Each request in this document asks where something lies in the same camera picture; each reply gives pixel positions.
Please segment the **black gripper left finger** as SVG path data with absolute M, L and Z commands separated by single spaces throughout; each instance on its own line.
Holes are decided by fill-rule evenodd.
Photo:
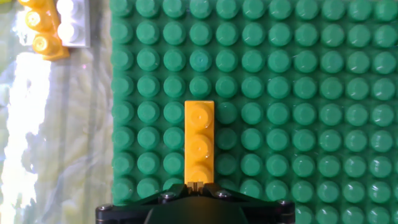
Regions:
M 95 223 L 143 223 L 153 208 L 188 197 L 191 193 L 192 187 L 186 184 L 173 184 L 168 190 L 133 202 L 132 205 L 117 206 L 110 203 L 100 205 L 95 210 Z

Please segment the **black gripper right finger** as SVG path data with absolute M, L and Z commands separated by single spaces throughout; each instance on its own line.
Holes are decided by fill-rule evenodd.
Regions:
M 218 184 L 200 182 L 199 217 L 205 223 L 286 223 L 295 222 L 295 204 L 289 200 L 266 202 L 258 198 L 222 188 Z

